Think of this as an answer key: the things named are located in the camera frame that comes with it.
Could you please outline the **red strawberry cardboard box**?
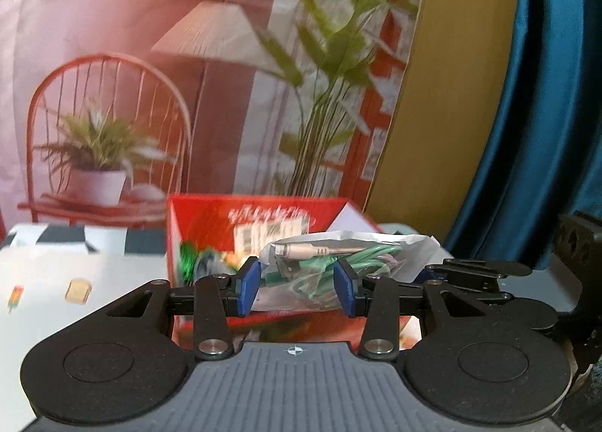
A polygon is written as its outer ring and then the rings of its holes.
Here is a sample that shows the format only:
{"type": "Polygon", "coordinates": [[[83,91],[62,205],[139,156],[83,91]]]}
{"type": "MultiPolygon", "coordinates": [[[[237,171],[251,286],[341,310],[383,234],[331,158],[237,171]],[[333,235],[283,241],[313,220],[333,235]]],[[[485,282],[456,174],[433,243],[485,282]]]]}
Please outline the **red strawberry cardboard box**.
{"type": "MultiPolygon", "coordinates": [[[[356,205],[342,198],[287,196],[172,195],[166,203],[167,271],[172,285],[193,277],[196,255],[209,249],[228,269],[257,256],[269,242],[292,235],[332,230],[377,232],[356,205]]],[[[271,301],[264,289],[253,313],[230,318],[235,341],[345,341],[359,346],[365,320],[334,309],[296,312],[295,301],[271,301]]]]}

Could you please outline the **printed living room backdrop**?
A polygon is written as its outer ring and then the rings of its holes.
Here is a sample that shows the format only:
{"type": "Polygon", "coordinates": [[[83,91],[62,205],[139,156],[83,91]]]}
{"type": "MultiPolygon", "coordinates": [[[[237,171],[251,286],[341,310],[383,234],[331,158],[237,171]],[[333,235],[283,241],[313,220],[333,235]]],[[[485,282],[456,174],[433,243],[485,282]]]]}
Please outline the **printed living room backdrop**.
{"type": "MultiPolygon", "coordinates": [[[[248,193],[257,164],[250,132],[266,118],[250,112],[254,72],[225,62],[170,56],[154,44],[204,0],[1,0],[1,211],[13,226],[30,219],[27,109],[42,80],[67,61],[119,52],[163,71],[182,93],[193,123],[191,193],[248,193]]],[[[257,23],[273,25],[282,0],[226,0],[257,23]]]]}

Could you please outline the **patterned white tablecloth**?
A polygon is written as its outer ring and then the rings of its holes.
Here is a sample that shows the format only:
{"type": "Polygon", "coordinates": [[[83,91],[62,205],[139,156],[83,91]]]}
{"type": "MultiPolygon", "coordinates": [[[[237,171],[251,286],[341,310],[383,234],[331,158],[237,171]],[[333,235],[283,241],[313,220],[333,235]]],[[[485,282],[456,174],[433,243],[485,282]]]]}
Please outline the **patterned white tablecloth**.
{"type": "Polygon", "coordinates": [[[1,242],[1,428],[35,415],[20,366],[39,341],[167,276],[163,229],[20,223],[1,242]]]}

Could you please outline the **wooden wall panel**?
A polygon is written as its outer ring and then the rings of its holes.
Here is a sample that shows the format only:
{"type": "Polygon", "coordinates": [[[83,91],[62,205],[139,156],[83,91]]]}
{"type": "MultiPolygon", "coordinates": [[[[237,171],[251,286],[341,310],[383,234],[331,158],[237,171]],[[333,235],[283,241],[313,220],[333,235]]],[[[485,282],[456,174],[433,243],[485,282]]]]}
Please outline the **wooden wall panel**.
{"type": "Polygon", "coordinates": [[[444,240],[497,113],[517,0],[422,0],[365,210],[444,240]]]}

